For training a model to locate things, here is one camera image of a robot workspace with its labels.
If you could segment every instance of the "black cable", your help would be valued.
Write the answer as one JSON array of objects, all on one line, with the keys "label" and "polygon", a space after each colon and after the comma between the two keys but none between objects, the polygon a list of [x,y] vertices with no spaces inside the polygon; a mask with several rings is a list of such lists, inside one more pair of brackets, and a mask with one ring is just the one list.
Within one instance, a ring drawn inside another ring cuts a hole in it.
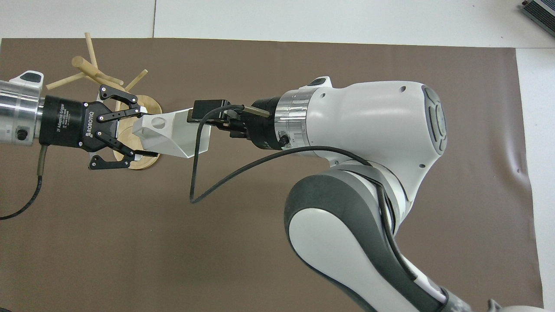
[{"label": "black cable", "polygon": [[395,242],[395,238],[393,238],[393,230],[391,229],[391,225],[387,220],[387,204],[384,186],[380,183],[374,183],[374,185],[376,186],[378,192],[378,206],[380,207],[381,221],[382,226],[385,228],[385,236],[387,238],[387,242],[389,243],[391,250],[393,251],[393,255],[395,256],[395,258],[397,258],[397,261],[399,262],[403,270],[408,274],[408,277],[412,280],[416,280],[418,276],[416,276],[412,269],[408,267],[408,264],[405,262],[403,255],[399,251],[399,247]]},{"label": "black cable", "polygon": [[27,208],[29,208],[29,206],[31,206],[35,201],[35,199],[37,198],[38,193],[41,191],[41,186],[42,186],[42,175],[44,171],[44,160],[46,158],[46,148],[47,148],[46,145],[41,145],[41,152],[39,154],[38,165],[37,165],[37,188],[35,189],[33,196],[31,196],[31,199],[20,210],[12,214],[0,217],[0,220],[7,220],[7,219],[17,217],[18,215],[22,214],[25,210],[27,210]]},{"label": "black cable", "polygon": [[294,154],[294,153],[298,153],[298,152],[307,152],[309,150],[324,150],[324,151],[328,151],[328,152],[334,152],[334,153],[338,153],[338,154],[342,154],[345,155],[349,158],[352,158],[356,161],[358,161],[359,163],[363,164],[363,165],[370,165],[369,162],[367,162],[366,160],[364,160],[364,158],[359,157],[349,151],[346,151],[344,149],[340,149],[340,148],[335,148],[335,147],[327,147],[327,146],[308,146],[308,147],[298,147],[298,148],[292,148],[292,149],[288,149],[288,150],[283,150],[281,152],[277,152],[275,154],[272,155],[268,155],[266,157],[260,158],[259,160],[256,160],[250,164],[247,164],[239,169],[237,169],[236,171],[230,173],[227,177],[223,178],[222,180],[220,180],[219,182],[217,182],[216,184],[214,184],[211,188],[209,188],[207,191],[205,191],[201,196],[198,196],[197,198],[195,198],[195,185],[196,185],[196,171],[197,171],[197,166],[198,166],[198,158],[199,158],[199,149],[200,149],[200,136],[202,133],[202,128],[204,126],[204,124],[208,121],[208,119],[210,119],[210,117],[216,113],[219,112],[223,112],[224,110],[243,110],[245,107],[243,105],[228,105],[228,106],[223,106],[223,107],[219,107],[216,109],[213,109],[211,111],[209,111],[203,119],[201,119],[201,121],[199,122],[199,128],[196,131],[196,144],[195,144],[195,155],[194,155],[194,159],[193,159],[193,174],[191,175],[191,189],[189,192],[189,201],[192,204],[196,204],[198,202],[200,202],[201,200],[203,200],[206,196],[210,195],[210,193],[212,193],[213,191],[215,191],[218,187],[222,186],[224,183],[226,183],[227,181],[233,179],[234,177],[236,177],[237,175],[255,167],[258,166],[260,164],[263,164],[265,162],[268,162],[272,159],[276,159],[278,157],[281,156],[285,156],[285,155],[290,155],[290,154]]}]

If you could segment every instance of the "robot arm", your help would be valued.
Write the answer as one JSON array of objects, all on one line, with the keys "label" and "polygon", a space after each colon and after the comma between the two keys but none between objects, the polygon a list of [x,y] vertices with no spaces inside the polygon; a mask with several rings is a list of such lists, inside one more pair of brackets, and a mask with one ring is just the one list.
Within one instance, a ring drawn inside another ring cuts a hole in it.
[{"label": "robot arm", "polygon": [[[336,89],[329,77],[320,77],[252,107],[204,100],[193,109],[144,115],[132,94],[104,85],[101,99],[116,98],[129,109],[40,98],[37,74],[0,82],[0,142],[30,145],[38,137],[43,145],[81,148],[91,153],[90,169],[126,168],[138,155],[157,153],[195,157],[196,168],[212,125],[259,148],[282,150],[267,160],[299,151],[326,158],[331,168],[299,181],[286,201],[285,231],[299,258],[366,311],[471,311],[405,259],[393,239],[447,142],[441,103],[429,87],[372,82]],[[118,120],[132,115],[141,117],[133,133],[145,151],[131,150],[114,136]],[[100,159],[95,152],[104,147],[125,158]],[[494,311],[541,309],[501,309],[491,302]]]}]

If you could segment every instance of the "robotiq logo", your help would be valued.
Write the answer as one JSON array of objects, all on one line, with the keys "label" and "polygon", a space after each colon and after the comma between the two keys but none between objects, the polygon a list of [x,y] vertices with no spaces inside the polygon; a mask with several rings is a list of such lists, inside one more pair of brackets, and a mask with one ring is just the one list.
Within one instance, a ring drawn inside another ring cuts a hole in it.
[{"label": "robotiq logo", "polygon": [[87,122],[87,132],[85,133],[86,137],[93,137],[93,119],[94,119],[94,112],[89,112],[88,122]]}]

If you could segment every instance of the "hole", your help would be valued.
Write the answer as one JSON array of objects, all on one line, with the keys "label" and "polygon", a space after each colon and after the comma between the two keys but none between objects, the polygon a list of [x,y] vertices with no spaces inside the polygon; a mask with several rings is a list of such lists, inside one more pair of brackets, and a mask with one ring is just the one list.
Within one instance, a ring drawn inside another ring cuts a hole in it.
[{"label": "hole", "polygon": [[166,126],[166,120],[161,117],[155,117],[152,119],[152,127],[156,129],[163,129]]}]

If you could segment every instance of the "wooden disc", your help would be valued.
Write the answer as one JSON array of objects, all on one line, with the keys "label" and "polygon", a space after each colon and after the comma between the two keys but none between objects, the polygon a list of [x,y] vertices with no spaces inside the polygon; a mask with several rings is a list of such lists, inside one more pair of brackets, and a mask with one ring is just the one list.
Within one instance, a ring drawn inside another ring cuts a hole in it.
[{"label": "wooden disc", "polygon": [[[118,140],[123,142],[131,149],[143,149],[143,145],[140,142],[139,137],[133,134],[133,127],[127,127],[127,129],[123,129],[123,131],[119,134]],[[117,160],[122,160],[123,155],[114,151],[114,156]],[[143,156],[138,162],[131,162],[129,169],[132,170],[143,170],[147,169],[148,167],[152,166],[160,157],[160,155],[156,157],[148,157]]]},{"label": "wooden disc", "polygon": [[[146,107],[147,112],[149,114],[162,114],[162,108],[160,107],[160,104],[156,102],[155,99],[149,97],[148,95],[138,95],[137,100],[139,105]],[[116,104],[116,110],[121,110],[122,108],[120,106],[121,106],[121,103],[118,102]],[[120,120],[119,126],[118,126],[118,141],[122,142],[129,148],[135,149],[135,150],[143,149],[143,145],[141,144],[139,137],[134,135],[132,132],[133,123],[135,123],[137,119],[138,119],[137,117],[130,117],[127,119]],[[114,151],[114,156],[117,160],[123,159],[123,155],[121,155],[116,151]],[[147,169],[148,167],[152,166],[158,160],[159,157],[160,155],[158,155],[157,157],[143,156],[142,159],[139,160],[138,162],[131,162],[129,169],[132,169],[132,170]]]}]

